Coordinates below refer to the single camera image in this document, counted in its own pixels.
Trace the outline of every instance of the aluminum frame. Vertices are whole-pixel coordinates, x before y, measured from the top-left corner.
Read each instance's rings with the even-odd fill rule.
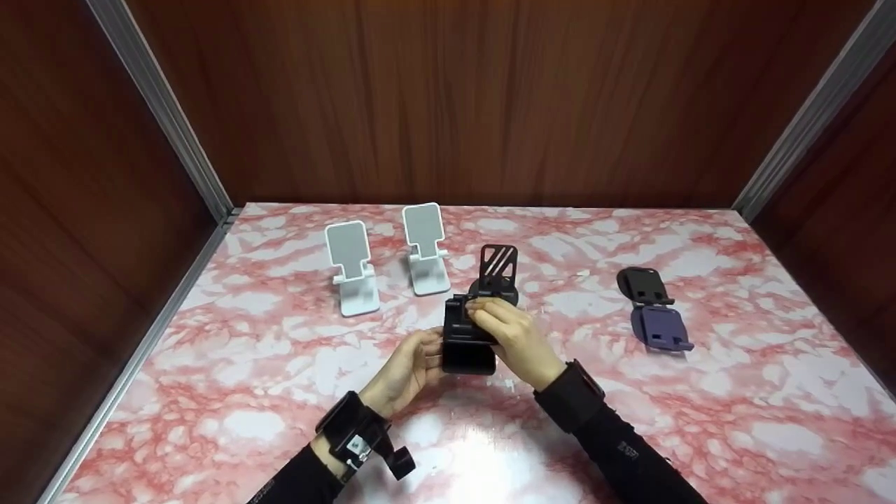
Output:
[[[232,216],[236,217],[241,210],[242,209],[235,209]],[[63,461],[56,470],[53,479],[50,480],[47,488],[44,489],[40,499],[38,499],[38,504],[51,504],[62,495],[63,490],[65,490],[65,487],[72,480],[72,477],[75,472],[77,472],[81,462],[83,462],[87,454],[90,453],[93,443],[96,442],[99,434],[102,432],[103,428],[106,427],[106,423],[112,416],[112,412],[115,411],[118,403],[120,403],[125,396],[127,389],[134,382],[134,378],[137,377],[143,363],[149,359],[152,350],[155,349],[156,344],[159,343],[162,336],[165,334],[165,329],[168,328],[171,319],[174,318],[174,315],[180,309],[180,305],[183,304],[186,295],[196,284],[196,280],[199,279],[202,270],[205,269],[205,266],[215,255],[218,247],[224,243],[224,237],[227,235],[227,231],[230,229],[231,225],[232,219],[227,218],[224,223],[215,228],[209,239],[205,242],[205,246],[202,247],[202,250],[193,261],[193,264],[190,265],[190,269],[187,270],[180,283],[174,289],[171,297],[168,298],[168,302],[165,303],[165,306],[162,308],[159,315],[152,322],[152,326],[150,326],[146,335],[143,337],[142,341],[140,341],[140,345],[137,346],[134,355],[131,356],[131,359],[125,365],[125,368],[118,376],[115,384],[109,390],[106,399],[99,405],[99,408],[97,408],[97,411],[93,414],[87,427],[84,428],[81,436],[75,441],[74,446],[72,446],[65,461]]]
[[[896,0],[877,0],[731,208],[752,222],[896,40]]]
[[[234,206],[125,0],[84,0],[134,80],[215,222]]]

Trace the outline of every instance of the wrist strap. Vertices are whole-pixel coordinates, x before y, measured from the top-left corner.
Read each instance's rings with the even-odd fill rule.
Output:
[[[330,454],[349,467],[342,482],[354,475],[371,451],[379,454],[395,479],[400,480],[414,470],[415,464],[407,448],[392,447],[388,432],[391,426],[351,391],[324,415],[314,431],[330,442]]]
[[[606,404],[604,391],[578,361],[566,363],[566,369],[541,392],[535,401],[563,432],[575,432]]]

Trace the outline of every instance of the table surface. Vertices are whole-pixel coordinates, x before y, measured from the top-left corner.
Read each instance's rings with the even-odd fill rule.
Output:
[[[521,307],[710,502],[896,502],[896,405],[735,212],[443,207],[452,288],[485,243],[520,250]],[[367,226],[382,306],[339,314],[323,228]],[[250,204],[60,502],[239,503],[403,335],[415,297],[401,208]],[[616,272],[660,271],[696,348],[646,352]],[[395,422],[417,470],[372,459],[343,502],[614,502],[503,364],[446,377]]]

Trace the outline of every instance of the wooden panel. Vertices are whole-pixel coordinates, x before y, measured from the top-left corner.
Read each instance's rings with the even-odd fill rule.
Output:
[[[896,48],[754,223],[782,264],[896,390]]]
[[[34,501],[213,222],[84,2],[0,7],[0,501]]]
[[[128,0],[247,200],[729,206],[871,0]]]

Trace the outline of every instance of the phone stand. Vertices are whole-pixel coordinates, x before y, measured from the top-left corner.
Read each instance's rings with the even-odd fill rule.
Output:
[[[324,230],[330,264],[340,268],[333,277],[339,286],[340,312],[343,317],[354,317],[377,311],[380,292],[376,289],[376,274],[370,260],[367,227],[361,221],[331,224]]]
[[[642,305],[671,305],[675,300],[653,268],[629,266],[616,274],[616,285],[626,298]]]
[[[495,338],[470,320],[467,301],[474,297],[454,294],[445,302],[442,331],[442,370],[458,375],[495,374]]]
[[[436,203],[413,204],[401,210],[404,236],[410,245],[408,267],[414,293],[418,296],[451,289],[444,257],[438,242],[445,238],[442,211]]]
[[[479,278],[468,293],[474,298],[502,298],[516,306],[516,263],[519,251],[513,245],[483,245],[479,250]]]
[[[512,245],[485,245],[479,254],[479,278],[468,294],[454,294],[445,302],[442,331],[442,370],[449,374],[495,374],[495,338],[477,326],[467,313],[467,301],[479,297],[502,298],[516,306],[516,264]]]
[[[681,314],[664,306],[642,306],[632,310],[632,329],[642,343],[655,350],[690,352],[694,344],[687,339]]]

